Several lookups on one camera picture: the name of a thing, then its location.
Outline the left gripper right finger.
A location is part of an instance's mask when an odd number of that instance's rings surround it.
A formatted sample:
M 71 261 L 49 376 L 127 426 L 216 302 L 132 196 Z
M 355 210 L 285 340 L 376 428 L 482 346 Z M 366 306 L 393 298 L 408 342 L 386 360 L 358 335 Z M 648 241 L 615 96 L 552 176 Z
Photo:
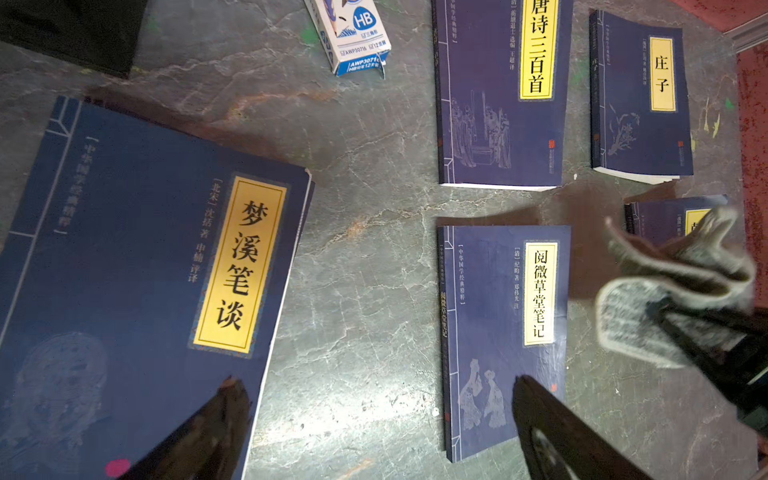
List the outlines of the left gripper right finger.
M 531 376 L 515 379 L 512 410 L 532 479 L 649 477 Z

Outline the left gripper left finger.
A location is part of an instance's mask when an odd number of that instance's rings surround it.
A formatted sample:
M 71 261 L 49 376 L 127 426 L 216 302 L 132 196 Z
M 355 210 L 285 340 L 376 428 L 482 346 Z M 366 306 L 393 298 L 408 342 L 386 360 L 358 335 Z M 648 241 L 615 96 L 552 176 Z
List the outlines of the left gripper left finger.
M 251 401 L 243 382 L 227 378 L 216 394 L 123 479 L 231 479 L 246 440 Z

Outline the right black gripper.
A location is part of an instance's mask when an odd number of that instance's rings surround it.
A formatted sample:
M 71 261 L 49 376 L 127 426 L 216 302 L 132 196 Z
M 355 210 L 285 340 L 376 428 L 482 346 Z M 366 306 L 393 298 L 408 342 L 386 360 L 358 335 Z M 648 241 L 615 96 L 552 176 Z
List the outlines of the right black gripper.
M 720 326 L 742 335 L 734 347 L 704 347 L 680 326 L 676 318 L 696 326 Z M 650 319 L 679 347 L 716 389 L 737 409 L 737 418 L 757 433 L 758 472 L 767 478 L 767 309 L 753 313 L 735 310 L 694 311 L 669 299 L 650 305 Z

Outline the grey striped wiping cloth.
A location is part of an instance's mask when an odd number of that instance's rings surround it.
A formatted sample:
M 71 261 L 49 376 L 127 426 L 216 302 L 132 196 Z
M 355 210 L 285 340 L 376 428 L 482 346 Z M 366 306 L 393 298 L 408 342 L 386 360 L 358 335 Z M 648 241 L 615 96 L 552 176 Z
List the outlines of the grey striped wiping cloth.
M 661 247 L 605 220 L 604 238 L 621 274 L 596 295 L 600 345 L 659 368 L 684 368 L 689 360 L 651 319 L 650 304 L 669 300 L 696 312 L 753 312 L 755 262 L 743 248 L 723 242 L 738 218 L 736 208 L 717 206 L 689 235 Z

